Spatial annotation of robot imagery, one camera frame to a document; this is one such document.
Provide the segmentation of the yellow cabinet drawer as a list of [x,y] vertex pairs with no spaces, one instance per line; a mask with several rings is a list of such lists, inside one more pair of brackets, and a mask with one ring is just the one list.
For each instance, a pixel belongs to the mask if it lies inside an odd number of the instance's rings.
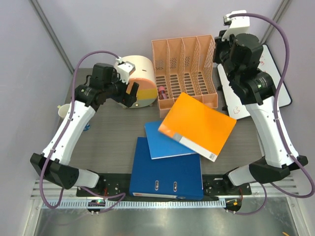
[[155,100],[157,98],[157,90],[153,89],[139,89],[137,91],[138,100]]

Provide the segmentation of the white arched drawer cabinet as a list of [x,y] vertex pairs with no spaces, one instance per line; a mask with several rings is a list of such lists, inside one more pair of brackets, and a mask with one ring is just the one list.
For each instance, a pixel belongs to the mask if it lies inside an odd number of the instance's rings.
[[132,55],[122,57],[135,65],[135,71],[130,75],[127,92],[130,92],[134,82],[139,84],[139,89],[156,89],[156,78],[153,63],[144,56]]

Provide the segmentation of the orange desk file organizer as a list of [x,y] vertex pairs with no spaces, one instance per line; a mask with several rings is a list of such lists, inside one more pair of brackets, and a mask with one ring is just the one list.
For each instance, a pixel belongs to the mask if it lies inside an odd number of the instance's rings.
[[218,107],[218,94],[212,79],[215,41],[211,35],[152,41],[160,118],[164,118],[182,92],[210,108]]

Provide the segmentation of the orange folder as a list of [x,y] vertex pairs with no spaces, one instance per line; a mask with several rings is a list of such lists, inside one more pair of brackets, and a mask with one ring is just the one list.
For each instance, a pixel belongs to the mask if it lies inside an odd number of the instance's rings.
[[183,92],[158,131],[215,162],[236,122]]

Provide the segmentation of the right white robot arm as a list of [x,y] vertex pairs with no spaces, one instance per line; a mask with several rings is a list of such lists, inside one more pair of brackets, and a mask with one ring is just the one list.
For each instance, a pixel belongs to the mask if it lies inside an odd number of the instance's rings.
[[288,133],[283,129],[280,136],[276,122],[282,122],[280,112],[274,112],[276,87],[272,77],[258,68],[263,46],[252,34],[231,34],[227,39],[221,30],[215,37],[213,61],[223,66],[225,76],[233,92],[239,97],[254,121],[264,156],[246,166],[225,174],[222,188],[234,194],[240,185],[248,182],[272,183],[287,177],[299,167],[289,157],[293,154],[305,166],[307,157],[299,155],[295,148],[285,151],[283,142],[290,144]]

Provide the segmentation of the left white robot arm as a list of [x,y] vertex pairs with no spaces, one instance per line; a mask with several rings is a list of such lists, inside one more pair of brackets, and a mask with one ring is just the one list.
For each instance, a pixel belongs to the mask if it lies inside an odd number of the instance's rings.
[[127,87],[117,82],[107,84],[103,89],[87,85],[79,85],[75,89],[75,100],[70,104],[55,136],[41,154],[31,156],[30,162],[40,175],[40,180],[47,180],[64,189],[87,187],[94,196],[104,192],[105,184],[98,173],[71,167],[69,163],[84,127],[106,99],[113,99],[126,107],[136,102],[139,84],[133,83],[130,92],[127,92]]

